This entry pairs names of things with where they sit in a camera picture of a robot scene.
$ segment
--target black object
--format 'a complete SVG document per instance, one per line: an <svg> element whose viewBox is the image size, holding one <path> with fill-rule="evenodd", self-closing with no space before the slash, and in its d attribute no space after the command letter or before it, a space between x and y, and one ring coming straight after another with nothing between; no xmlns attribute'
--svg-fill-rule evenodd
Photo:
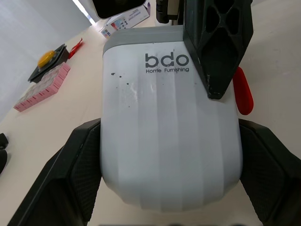
<svg viewBox="0 0 301 226"><path fill-rule="evenodd" d="M5 150L0 150L0 174L2 173L7 160L8 160L8 153Z"/></svg>
<svg viewBox="0 0 301 226"><path fill-rule="evenodd" d="M266 127L239 120L241 182L264 226L301 225L301 160Z"/></svg>
<svg viewBox="0 0 301 226"><path fill-rule="evenodd" d="M5 149L8 146L8 139L4 135L4 133L0 134L0 150Z"/></svg>
<svg viewBox="0 0 301 226"><path fill-rule="evenodd" d="M253 35L250 0L185 0L183 40L209 98L221 99Z"/></svg>
<svg viewBox="0 0 301 226"><path fill-rule="evenodd" d="M301 225L301 160L266 127L239 120L241 182L264 226ZM100 172L100 119L76 128L45 165L9 226L85 226Z"/></svg>
<svg viewBox="0 0 301 226"><path fill-rule="evenodd" d="M9 226L85 226L100 172L100 119L77 127L44 166Z"/></svg>
<svg viewBox="0 0 301 226"><path fill-rule="evenodd" d="M177 1L156 0L156 19L162 24L167 24L169 20L178 20L178 17L180 17L181 19L177 24L182 25L184 14L184 1L179 0L179 6L174 6L178 8L178 12L176 15L168 14L168 2L170 2L171 4L177 3Z"/></svg>
<svg viewBox="0 0 301 226"><path fill-rule="evenodd" d="M66 62L68 60L68 57L69 52L66 49L66 45L63 44L55 50L54 57L45 66L43 66L41 69L39 69L39 67L36 67L36 69L29 77L28 81L38 83L49 70L55 68L63 62Z"/></svg>
<svg viewBox="0 0 301 226"><path fill-rule="evenodd" d="M145 0L92 0L92 2L98 17L106 19L139 7Z"/></svg>

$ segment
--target yellow button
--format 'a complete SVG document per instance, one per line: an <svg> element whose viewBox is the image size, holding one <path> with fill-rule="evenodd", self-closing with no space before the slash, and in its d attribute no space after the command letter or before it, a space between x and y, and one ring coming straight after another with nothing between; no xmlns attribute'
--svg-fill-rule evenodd
<svg viewBox="0 0 301 226"><path fill-rule="evenodd" d="M40 60L38 61L38 67L42 68L44 67L55 55L55 52L53 50L45 53Z"/></svg>

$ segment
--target red tool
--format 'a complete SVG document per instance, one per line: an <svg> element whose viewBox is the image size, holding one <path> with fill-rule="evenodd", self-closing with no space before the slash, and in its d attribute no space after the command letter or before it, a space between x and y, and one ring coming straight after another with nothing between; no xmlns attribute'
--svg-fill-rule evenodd
<svg viewBox="0 0 301 226"><path fill-rule="evenodd" d="M241 114L248 115L253 110L254 101L244 71L240 67L233 76L233 85L237 108Z"/></svg>
<svg viewBox="0 0 301 226"><path fill-rule="evenodd" d="M78 49L84 44L83 39L81 38L79 43L76 44L76 46L74 46L69 54L68 59L70 59L71 57L73 57L73 55L78 51Z"/></svg>

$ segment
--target gray lid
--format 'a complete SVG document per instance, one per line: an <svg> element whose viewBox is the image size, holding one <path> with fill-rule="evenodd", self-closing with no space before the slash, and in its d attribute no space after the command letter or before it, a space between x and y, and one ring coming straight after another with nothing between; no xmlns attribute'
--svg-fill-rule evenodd
<svg viewBox="0 0 301 226"><path fill-rule="evenodd" d="M103 54L115 46L173 41L183 41L182 25L122 29L105 43Z"/></svg>

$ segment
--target white table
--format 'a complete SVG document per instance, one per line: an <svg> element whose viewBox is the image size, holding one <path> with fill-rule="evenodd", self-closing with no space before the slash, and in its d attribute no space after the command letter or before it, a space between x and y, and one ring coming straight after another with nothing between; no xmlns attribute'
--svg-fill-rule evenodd
<svg viewBox="0 0 301 226"><path fill-rule="evenodd" d="M153 26L151 17L138 26ZM299 158L301 112L301 2L265 0L253 6L254 36L241 63L251 87L255 107L243 117L269 127ZM80 37L85 44L68 64L71 70L57 94L19 113L12 109L0 124L9 138L9 162L0 176L0 225L6 225L41 169L59 150L72 130L101 117L103 22ZM239 183L220 202L183 214L158 214L124 204L101 182L89 226L100 224L219 225L260 222Z"/></svg>

